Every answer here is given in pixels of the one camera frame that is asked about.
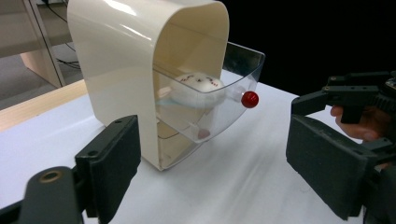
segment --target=person's hand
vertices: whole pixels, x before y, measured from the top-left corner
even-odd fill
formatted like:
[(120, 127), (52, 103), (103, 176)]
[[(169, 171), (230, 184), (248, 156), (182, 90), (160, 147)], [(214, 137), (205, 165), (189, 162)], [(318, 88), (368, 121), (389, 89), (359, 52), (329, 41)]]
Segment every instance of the person's hand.
[(374, 106), (367, 106), (364, 109), (361, 121), (358, 124), (341, 123), (343, 111), (343, 107), (334, 105), (330, 113), (335, 117), (337, 125), (349, 137), (361, 139), (363, 142), (370, 142), (385, 136), (388, 131), (391, 122), (390, 115)]

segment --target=table surface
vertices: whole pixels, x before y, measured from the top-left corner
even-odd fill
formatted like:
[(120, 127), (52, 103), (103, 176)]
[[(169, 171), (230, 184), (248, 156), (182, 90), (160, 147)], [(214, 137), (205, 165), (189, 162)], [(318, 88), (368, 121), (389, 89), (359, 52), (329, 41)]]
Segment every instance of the table surface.
[[(261, 83), (256, 92), (255, 108), (176, 166), (158, 171), (142, 160), (111, 223), (346, 223), (286, 161), (296, 95)], [(340, 131), (329, 107), (310, 117)], [(22, 200), (36, 173), (73, 167), (105, 128), (83, 81), (0, 111), (0, 123), (7, 124), (0, 130), (0, 208)], [(361, 224), (361, 215), (347, 223)]]

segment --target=black background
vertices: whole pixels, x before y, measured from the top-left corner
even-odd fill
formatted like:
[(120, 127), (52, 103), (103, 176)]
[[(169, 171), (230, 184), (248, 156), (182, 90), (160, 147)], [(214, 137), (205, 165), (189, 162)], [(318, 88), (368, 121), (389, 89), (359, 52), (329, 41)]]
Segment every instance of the black background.
[(266, 55), (264, 84), (304, 95), (329, 76), (396, 70), (396, 0), (221, 2), (229, 41)]

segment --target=white ball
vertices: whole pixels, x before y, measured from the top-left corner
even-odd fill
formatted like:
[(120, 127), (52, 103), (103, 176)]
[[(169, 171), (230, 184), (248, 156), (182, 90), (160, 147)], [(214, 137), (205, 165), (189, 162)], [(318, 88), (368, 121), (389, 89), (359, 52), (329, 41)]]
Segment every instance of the white ball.
[(195, 108), (210, 108), (224, 100), (224, 84), (218, 78), (204, 73), (189, 73), (176, 77), (170, 84), (171, 98)]

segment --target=red object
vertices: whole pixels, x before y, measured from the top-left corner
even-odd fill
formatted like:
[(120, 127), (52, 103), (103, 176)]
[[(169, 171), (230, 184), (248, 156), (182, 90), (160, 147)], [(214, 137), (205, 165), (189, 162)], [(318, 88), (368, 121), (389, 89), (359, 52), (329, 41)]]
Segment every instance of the red object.
[(253, 108), (259, 103), (259, 95), (254, 91), (246, 91), (242, 96), (241, 103), (246, 108)]

